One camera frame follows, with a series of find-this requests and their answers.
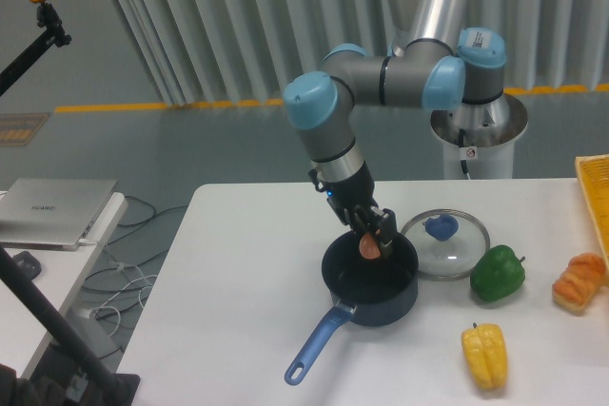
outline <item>cooking pot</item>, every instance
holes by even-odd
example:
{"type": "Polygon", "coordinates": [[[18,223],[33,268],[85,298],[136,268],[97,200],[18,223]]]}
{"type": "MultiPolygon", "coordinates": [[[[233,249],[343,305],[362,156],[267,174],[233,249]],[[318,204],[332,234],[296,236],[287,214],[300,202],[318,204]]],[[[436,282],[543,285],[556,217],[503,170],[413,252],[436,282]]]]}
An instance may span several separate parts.
{"type": "Polygon", "coordinates": [[[367,327],[388,325],[405,316],[417,299],[419,260],[404,235],[393,240],[387,258],[364,259],[359,244],[360,237],[348,232],[325,251],[322,277],[334,306],[285,371],[290,385],[301,383],[339,327],[350,321],[367,327]]]}

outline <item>yellow bell pepper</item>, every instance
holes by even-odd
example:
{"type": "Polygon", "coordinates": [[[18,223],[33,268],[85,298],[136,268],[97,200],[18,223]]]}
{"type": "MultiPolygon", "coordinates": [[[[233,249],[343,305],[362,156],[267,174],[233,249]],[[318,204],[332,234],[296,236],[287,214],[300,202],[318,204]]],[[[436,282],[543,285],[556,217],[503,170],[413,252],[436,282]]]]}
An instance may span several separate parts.
{"type": "Polygon", "coordinates": [[[499,325],[474,324],[461,335],[463,354],[469,372],[481,389],[492,390],[505,385],[507,353],[499,325]]]}

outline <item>bread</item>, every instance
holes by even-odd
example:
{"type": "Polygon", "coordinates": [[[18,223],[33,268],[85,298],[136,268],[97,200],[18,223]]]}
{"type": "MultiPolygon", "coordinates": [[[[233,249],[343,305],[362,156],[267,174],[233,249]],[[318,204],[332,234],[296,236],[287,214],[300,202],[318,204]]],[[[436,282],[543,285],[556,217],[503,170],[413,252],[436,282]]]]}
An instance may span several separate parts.
{"type": "Polygon", "coordinates": [[[607,267],[596,254],[580,254],[552,284],[554,302],[570,313],[580,315],[603,284],[607,267]]]}

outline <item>yellow floor stripe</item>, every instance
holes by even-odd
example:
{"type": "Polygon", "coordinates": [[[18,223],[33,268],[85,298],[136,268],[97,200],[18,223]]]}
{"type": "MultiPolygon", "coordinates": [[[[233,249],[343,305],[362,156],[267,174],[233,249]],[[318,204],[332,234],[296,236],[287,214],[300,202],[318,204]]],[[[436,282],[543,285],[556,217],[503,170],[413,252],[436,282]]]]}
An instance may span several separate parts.
{"type": "Polygon", "coordinates": [[[167,104],[117,104],[117,105],[80,105],[58,106],[56,113],[82,113],[87,111],[134,111],[138,109],[167,109],[167,104]]]}
{"type": "MultiPolygon", "coordinates": [[[[582,92],[609,92],[609,84],[602,84],[590,91],[586,86],[571,85],[561,87],[537,86],[531,89],[521,87],[507,87],[505,93],[509,95],[539,95],[539,94],[569,94],[582,92]]],[[[164,103],[154,104],[117,104],[117,105],[80,105],[80,106],[58,106],[55,113],[84,113],[92,111],[136,111],[152,109],[204,109],[204,108],[234,108],[237,106],[260,107],[260,106],[281,106],[284,104],[282,99],[268,99],[261,104],[258,100],[247,99],[233,104],[229,100],[219,100],[216,102],[194,102],[185,106],[168,106],[164,103]]]]}

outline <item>white table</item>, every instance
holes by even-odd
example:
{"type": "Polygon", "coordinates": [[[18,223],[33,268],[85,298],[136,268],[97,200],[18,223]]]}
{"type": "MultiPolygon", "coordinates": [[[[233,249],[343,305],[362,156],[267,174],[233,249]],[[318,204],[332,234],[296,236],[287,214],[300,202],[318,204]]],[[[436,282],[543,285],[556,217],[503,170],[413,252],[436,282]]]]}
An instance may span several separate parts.
{"type": "MultiPolygon", "coordinates": [[[[75,251],[41,251],[28,249],[40,261],[42,272],[34,284],[50,303],[65,316],[85,277],[97,261],[114,228],[127,210],[127,200],[114,193],[87,235],[91,245],[75,251]]],[[[14,256],[24,249],[7,248],[14,256]]],[[[0,281],[0,363],[17,372],[18,377],[29,377],[47,349],[51,336],[28,309],[0,281]]]]}
{"type": "Polygon", "coordinates": [[[405,318],[348,323],[302,384],[284,372],[329,309],[325,249],[345,232],[311,184],[206,185],[195,193],[119,372],[142,377],[134,404],[484,404],[466,369],[461,332],[495,322],[509,377],[494,404],[606,404],[609,293],[583,317],[556,306],[568,260],[599,251],[575,180],[377,183],[399,227],[432,208],[479,218],[491,244],[526,256],[511,298],[477,304],[469,280],[420,280],[405,318]]]}

